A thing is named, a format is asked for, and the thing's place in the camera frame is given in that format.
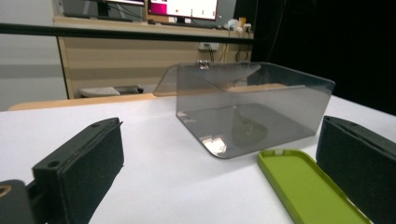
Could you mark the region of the transparent grey plastic box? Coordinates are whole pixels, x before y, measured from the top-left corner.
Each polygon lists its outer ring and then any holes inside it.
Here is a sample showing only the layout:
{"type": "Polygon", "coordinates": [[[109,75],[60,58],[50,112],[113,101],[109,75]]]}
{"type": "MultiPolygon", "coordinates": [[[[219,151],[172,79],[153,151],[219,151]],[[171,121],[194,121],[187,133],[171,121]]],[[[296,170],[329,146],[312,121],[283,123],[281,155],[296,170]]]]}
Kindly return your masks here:
{"type": "Polygon", "coordinates": [[[273,63],[180,63],[153,94],[213,156],[230,159],[317,132],[335,82],[273,63]]]}

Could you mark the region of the white power socket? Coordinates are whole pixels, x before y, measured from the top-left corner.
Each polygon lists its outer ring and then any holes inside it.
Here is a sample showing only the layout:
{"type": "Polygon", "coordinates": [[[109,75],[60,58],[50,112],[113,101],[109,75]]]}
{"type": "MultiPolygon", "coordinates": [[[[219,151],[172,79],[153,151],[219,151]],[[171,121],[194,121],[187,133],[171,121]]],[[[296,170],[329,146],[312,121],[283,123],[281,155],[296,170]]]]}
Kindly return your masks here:
{"type": "Polygon", "coordinates": [[[200,42],[198,45],[198,50],[214,50],[217,51],[219,49],[219,43],[212,42],[200,42]]]}

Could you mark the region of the dark flat device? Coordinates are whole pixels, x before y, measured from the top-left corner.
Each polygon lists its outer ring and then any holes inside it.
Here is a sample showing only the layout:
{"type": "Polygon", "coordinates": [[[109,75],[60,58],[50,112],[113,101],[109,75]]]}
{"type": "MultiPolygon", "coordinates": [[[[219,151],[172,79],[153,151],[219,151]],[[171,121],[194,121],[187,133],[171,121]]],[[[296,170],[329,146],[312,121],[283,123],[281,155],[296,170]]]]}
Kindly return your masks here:
{"type": "Polygon", "coordinates": [[[126,95],[126,94],[141,94],[141,93],[144,92],[144,89],[141,88],[140,86],[137,86],[137,85],[115,87],[115,90],[116,90],[120,95],[126,95]]]}

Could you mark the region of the green plastic lid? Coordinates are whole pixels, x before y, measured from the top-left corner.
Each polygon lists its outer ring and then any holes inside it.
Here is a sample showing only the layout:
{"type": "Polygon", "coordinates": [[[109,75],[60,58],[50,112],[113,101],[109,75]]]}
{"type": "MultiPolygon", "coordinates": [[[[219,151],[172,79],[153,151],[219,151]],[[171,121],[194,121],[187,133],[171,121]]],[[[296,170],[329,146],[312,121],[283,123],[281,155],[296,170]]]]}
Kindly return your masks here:
{"type": "Polygon", "coordinates": [[[372,224],[305,152],[264,150],[258,165],[295,224],[372,224]]]}

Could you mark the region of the dark monitor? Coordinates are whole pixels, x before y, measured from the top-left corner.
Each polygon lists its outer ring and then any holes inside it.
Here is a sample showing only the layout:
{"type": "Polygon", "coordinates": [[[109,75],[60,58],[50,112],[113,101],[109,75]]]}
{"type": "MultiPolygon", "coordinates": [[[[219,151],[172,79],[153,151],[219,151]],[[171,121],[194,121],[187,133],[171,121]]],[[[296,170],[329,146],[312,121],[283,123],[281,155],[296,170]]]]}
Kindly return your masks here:
{"type": "Polygon", "coordinates": [[[133,21],[143,20],[145,0],[57,0],[60,12],[69,18],[133,21]]]}

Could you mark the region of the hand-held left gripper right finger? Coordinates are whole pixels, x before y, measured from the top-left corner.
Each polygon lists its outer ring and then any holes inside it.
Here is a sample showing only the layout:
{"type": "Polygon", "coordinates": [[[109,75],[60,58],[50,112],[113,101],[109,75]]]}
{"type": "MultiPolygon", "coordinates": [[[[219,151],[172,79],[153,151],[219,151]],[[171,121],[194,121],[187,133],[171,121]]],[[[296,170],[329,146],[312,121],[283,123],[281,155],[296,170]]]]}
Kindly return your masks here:
{"type": "Polygon", "coordinates": [[[316,160],[374,224],[396,224],[396,143],[357,123],[326,116],[316,160]]]}

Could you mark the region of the wooden desk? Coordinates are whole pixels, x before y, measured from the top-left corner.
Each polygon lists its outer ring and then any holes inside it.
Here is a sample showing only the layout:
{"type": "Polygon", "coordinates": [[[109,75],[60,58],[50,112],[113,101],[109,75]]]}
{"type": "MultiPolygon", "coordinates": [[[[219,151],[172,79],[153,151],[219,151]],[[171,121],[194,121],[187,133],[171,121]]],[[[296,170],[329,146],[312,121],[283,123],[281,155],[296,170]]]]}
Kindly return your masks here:
{"type": "MultiPolygon", "coordinates": [[[[137,26],[165,26],[171,29],[189,28],[147,22],[99,21],[55,17],[54,26],[105,27],[107,30],[137,26]]],[[[251,45],[219,43],[219,49],[198,50],[200,42],[57,37],[62,59],[66,92],[69,98],[78,96],[84,88],[109,86],[155,85],[168,67],[177,63],[214,60],[232,63],[239,53],[247,60],[251,45]]]]}

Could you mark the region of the white tissue pack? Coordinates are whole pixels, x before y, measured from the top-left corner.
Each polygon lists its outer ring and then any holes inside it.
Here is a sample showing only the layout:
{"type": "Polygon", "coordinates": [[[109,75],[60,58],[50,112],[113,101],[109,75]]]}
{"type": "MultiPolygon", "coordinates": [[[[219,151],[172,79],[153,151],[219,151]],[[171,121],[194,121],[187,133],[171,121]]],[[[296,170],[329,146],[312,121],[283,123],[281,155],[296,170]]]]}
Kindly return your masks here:
{"type": "Polygon", "coordinates": [[[224,25],[226,30],[237,30],[240,27],[240,22],[237,19],[228,20],[227,23],[224,25]]]}

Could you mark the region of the black horizontal bar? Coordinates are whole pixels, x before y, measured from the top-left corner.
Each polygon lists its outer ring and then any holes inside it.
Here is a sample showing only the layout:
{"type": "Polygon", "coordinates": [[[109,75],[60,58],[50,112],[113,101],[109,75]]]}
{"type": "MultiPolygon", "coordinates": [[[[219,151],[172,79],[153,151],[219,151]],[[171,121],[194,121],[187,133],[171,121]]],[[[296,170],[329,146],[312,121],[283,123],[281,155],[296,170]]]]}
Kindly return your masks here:
{"type": "Polygon", "coordinates": [[[57,37],[86,37],[109,39],[161,40],[182,42],[216,42],[249,44],[257,42],[253,35],[242,35],[224,30],[204,30],[165,26],[137,26],[107,30],[105,27],[37,26],[27,24],[0,23],[3,35],[43,35],[57,37]]]}

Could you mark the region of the white flat device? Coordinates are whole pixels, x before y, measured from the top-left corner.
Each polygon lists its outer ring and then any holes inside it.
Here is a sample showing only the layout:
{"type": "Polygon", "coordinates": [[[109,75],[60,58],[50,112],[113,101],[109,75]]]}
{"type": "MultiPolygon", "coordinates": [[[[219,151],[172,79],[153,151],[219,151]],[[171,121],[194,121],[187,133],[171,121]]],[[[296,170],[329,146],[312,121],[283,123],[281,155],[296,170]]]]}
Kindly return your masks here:
{"type": "Polygon", "coordinates": [[[81,98],[94,98],[94,97],[108,97],[108,96],[119,96],[120,93],[113,87],[104,88],[86,88],[80,89],[78,95],[81,98]]]}

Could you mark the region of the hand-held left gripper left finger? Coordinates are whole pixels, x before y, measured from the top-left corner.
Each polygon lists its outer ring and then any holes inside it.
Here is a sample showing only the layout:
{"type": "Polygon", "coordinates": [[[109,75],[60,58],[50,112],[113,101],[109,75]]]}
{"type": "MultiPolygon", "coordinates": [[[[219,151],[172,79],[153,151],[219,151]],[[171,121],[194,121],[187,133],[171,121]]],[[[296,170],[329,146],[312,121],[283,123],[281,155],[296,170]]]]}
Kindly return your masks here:
{"type": "Polygon", "coordinates": [[[36,216],[46,224],[88,224],[123,167],[117,118],[97,121],[33,167],[36,216]]]}

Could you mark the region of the monitor with pink screen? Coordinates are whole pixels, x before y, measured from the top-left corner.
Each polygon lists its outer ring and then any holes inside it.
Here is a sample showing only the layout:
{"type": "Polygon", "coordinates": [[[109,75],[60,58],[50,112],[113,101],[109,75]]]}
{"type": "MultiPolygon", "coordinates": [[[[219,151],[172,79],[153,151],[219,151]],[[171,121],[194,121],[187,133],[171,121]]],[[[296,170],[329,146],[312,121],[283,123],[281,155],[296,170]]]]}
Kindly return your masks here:
{"type": "Polygon", "coordinates": [[[214,21],[219,0],[148,0],[150,15],[214,21]]]}

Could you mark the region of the black keyboard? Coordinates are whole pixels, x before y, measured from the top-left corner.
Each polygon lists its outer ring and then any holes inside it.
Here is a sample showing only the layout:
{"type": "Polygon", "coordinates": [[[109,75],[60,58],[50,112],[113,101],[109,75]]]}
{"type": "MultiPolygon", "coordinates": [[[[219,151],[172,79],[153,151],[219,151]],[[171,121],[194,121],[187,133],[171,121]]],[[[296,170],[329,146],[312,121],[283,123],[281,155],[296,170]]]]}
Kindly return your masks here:
{"type": "Polygon", "coordinates": [[[202,28],[202,29],[219,29],[217,25],[195,24],[195,23],[177,23],[177,22],[160,22],[161,25],[176,26],[176,27],[189,27],[189,28],[202,28]]]}

